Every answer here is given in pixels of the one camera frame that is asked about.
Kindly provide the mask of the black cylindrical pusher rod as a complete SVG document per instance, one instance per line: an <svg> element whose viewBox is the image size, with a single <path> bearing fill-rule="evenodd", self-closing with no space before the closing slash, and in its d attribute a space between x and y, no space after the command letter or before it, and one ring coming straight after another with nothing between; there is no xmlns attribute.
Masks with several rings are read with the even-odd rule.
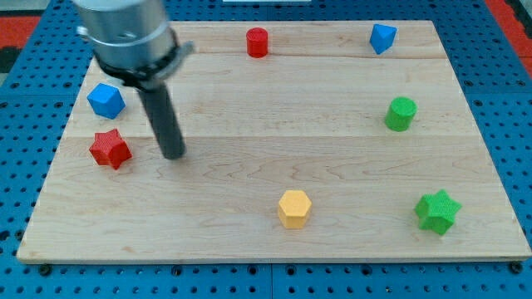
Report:
<svg viewBox="0 0 532 299"><path fill-rule="evenodd" d="M138 94L163 157L170 160L182 157L185 141L166 85L139 89Z"/></svg>

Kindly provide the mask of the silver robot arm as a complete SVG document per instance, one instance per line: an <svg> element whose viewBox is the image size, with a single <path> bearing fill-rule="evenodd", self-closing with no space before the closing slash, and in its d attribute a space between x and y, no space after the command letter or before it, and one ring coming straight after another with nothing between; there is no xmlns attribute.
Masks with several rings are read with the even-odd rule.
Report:
<svg viewBox="0 0 532 299"><path fill-rule="evenodd" d="M186 152L166 80L195 51L180 42L161 0L74 0L78 34L91 46L99 67L123 86L137 90L161 153Z"/></svg>

